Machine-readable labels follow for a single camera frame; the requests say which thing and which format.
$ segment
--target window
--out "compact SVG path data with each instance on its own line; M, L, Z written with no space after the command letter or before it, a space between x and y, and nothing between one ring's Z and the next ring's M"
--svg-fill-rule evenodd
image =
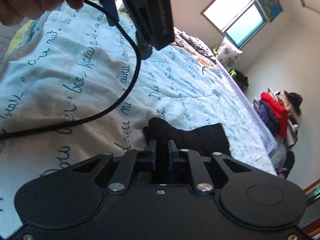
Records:
M213 0L201 14L238 48L267 22L256 0Z

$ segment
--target window frame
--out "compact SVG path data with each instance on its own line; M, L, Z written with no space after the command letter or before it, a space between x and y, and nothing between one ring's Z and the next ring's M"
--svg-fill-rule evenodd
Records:
M239 12L236 17L234 17L222 30L220 30L205 14L204 12L215 2L216 0L212 0L201 12L200 14L222 35L227 37L234 46L236 46L238 49L241 49L244 45L247 44L248 41L250 41L268 22L268 17L265 14L264 10L261 7L261 4L259 3L258 0L252 0L250 1L244 9ZM227 34L227 31L231 28L231 26L252 6L256 6L258 12L260 13L262 19L263 19L263 24L240 46L236 44L236 42Z

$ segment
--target human hand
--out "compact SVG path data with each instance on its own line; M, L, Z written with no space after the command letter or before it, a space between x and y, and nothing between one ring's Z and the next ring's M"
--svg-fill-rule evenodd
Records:
M0 0L0 21L3 25L19 24L24 17L38 19L45 11L58 8L64 0ZM81 9L83 0L66 0L73 9Z

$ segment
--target white wall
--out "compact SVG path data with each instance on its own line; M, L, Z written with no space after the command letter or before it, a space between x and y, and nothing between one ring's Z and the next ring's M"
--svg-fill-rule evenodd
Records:
M248 70L249 100L268 87L303 97L295 165L289 180L306 188L320 178L320 35L291 23Z
M223 36L202 16L200 12L212 0L171 0L174 26L187 34L197 36L209 47L220 45ZM271 24L264 26L243 48L236 69L245 71L263 53L270 43L291 20L286 0L279 0L284 8Z

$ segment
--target red garment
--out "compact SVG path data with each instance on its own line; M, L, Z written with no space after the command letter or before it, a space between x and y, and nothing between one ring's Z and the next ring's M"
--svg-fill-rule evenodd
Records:
M287 126L288 126L288 111L277 103L271 95L266 92L261 93L261 100L270 106L272 112L280 122L279 136L281 138L287 137Z

